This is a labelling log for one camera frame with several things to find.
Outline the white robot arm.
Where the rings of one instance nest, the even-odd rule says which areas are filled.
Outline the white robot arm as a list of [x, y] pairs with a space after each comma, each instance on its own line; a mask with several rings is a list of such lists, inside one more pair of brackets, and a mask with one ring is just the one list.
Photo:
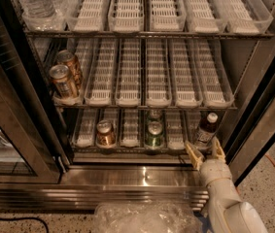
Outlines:
[[213, 232], [268, 233], [257, 210], [237, 192], [218, 139], [213, 138], [211, 155], [207, 157], [189, 141], [185, 141], [185, 148], [207, 188], [209, 200], [203, 214], [209, 218]]

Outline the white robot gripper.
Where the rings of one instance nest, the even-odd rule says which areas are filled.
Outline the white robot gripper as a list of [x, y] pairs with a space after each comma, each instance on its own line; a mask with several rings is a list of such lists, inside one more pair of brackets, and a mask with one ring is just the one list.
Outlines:
[[217, 137], [212, 139], [212, 157], [204, 162], [204, 155], [189, 141], [185, 141], [186, 152], [193, 168], [199, 171], [202, 184], [232, 184], [232, 175], [225, 162], [225, 153]]

